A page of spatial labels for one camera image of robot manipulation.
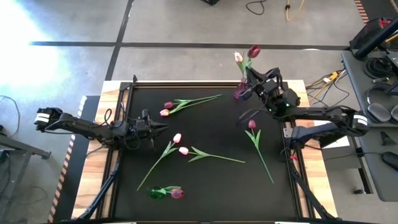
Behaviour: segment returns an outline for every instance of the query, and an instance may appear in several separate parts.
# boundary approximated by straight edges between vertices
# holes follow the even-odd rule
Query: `concrete floor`
[[[210,7],[200,0],[135,0],[124,42],[348,45],[363,22],[352,0],[307,0],[300,16],[284,19],[285,2],[268,0],[266,12],[255,16],[243,0],[220,0]],[[292,1],[298,8],[300,1]],[[39,107],[58,106],[75,114],[84,95],[99,95],[113,47],[28,46],[29,41],[115,42],[127,0],[26,0],[0,2],[3,43],[0,55],[0,94],[13,97],[21,111],[21,127],[15,139],[52,151],[43,161],[33,157],[20,189],[21,200],[48,197],[35,204],[15,205],[8,218],[14,223],[46,222],[65,158],[69,136],[34,130]],[[236,80],[236,49],[163,49],[122,47],[112,80]],[[341,69],[339,51],[263,50],[253,66],[260,71],[280,67],[284,79],[306,83]],[[339,87],[349,91],[345,105],[357,106],[348,78]],[[325,98],[336,103],[344,93],[332,88]],[[0,123],[10,132],[16,127],[15,111],[0,102]],[[352,195],[359,186],[356,172],[329,172],[339,216],[347,220],[393,223],[398,203],[381,202],[377,195]]]

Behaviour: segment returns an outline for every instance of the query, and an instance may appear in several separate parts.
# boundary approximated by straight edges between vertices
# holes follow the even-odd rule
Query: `computer mouse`
[[[398,171],[398,155],[393,152],[385,152],[382,154],[383,162]]]

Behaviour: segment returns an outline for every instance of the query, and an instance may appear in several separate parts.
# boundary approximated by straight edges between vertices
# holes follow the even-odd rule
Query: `white paper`
[[[330,121],[314,120],[313,123],[315,124],[315,126],[319,126],[319,125],[330,123]],[[347,136],[342,137],[341,139],[323,147],[322,149],[330,149],[330,148],[334,148],[334,147],[345,147],[345,146],[349,146],[349,141],[348,141]]]

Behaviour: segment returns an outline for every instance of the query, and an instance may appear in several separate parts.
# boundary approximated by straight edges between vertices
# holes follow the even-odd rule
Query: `wooden table frame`
[[[293,89],[299,97],[301,97],[301,105],[302,107],[310,106],[308,102],[307,92],[305,90],[305,85],[303,80],[284,80],[288,83],[289,88]],[[119,97],[119,88],[122,82],[131,82],[131,81],[105,81],[103,85],[103,89],[101,91],[101,97],[99,99],[98,110],[95,117],[95,123],[101,124],[104,121],[104,114],[108,108],[111,108],[113,111],[116,111],[116,105]],[[223,80],[223,81],[144,81],[138,82],[138,84],[142,83],[226,83],[226,82],[238,82],[236,80]],[[127,102],[127,95],[124,95],[122,99],[123,103]],[[312,127],[314,126],[313,121],[310,120],[296,120],[296,126],[305,126]],[[318,142],[309,141],[307,143],[313,147],[319,147]],[[97,149],[100,147],[100,144],[97,141],[90,141],[88,146],[88,152]],[[108,149],[102,149],[96,153],[90,155],[90,157],[86,158],[85,165],[83,168],[83,172],[81,175],[80,185],[78,189],[78,193],[76,196],[75,205],[73,208],[72,218],[76,218],[80,216],[85,209],[91,204],[93,199],[96,197],[97,193],[101,188],[101,184],[103,183],[104,171],[105,171],[105,163],[108,158]],[[116,158],[118,156],[118,151],[113,151],[111,167],[116,163]],[[323,162],[322,152],[318,149],[312,149],[310,147],[305,147],[302,149],[303,161],[301,167],[305,168],[305,173],[307,174],[308,185],[310,190],[319,200],[319,202],[326,208],[326,210],[333,216],[337,217],[337,212],[335,208],[335,203],[333,200],[333,196],[331,194],[331,189],[329,185],[328,176],[326,173],[325,164]],[[307,199],[302,192],[301,188],[298,187],[298,195],[300,199],[300,204],[302,208],[303,217],[309,217],[310,211],[308,211],[307,207]],[[108,216],[110,201],[111,201],[111,192],[113,187],[111,187],[105,198],[104,204],[102,208],[102,218],[106,218]]]

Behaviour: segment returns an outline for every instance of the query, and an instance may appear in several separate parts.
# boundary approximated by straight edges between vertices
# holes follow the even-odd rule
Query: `pink tulip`
[[[161,112],[160,112],[160,115],[161,116],[168,116],[169,115],[169,110],[168,109],[164,109],[164,110],[162,110]]]
[[[184,191],[182,189],[173,189],[171,195],[174,199],[180,199],[184,197]]]
[[[257,55],[260,53],[260,48],[258,45],[254,45],[253,47],[250,48],[248,52],[248,57],[249,58],[255,58]]]
[[[172,102],[166,102],[166,103],[164,103],[164,108],[165,108],[165,109],[171,109],[171,108],[173,108],[173,103],[172,103]]]
[[[189,152],[189,150],[186,147],[180,147],[179,151],[184,155],[188,155]]]
[[[249,128],[250,129],[255,129],[256,128],[256,122],[254,120],[249,121]]]
[[[235,55],[236,62],[243,62],[243,57],[239,52],[235,52],[234,55]]]
[[[176,135],[174,136],[173,142],[174,142],[174,143],[179,143],[180,141],[181,141],[181,134],[178,133],[178,134],[176,134]]]

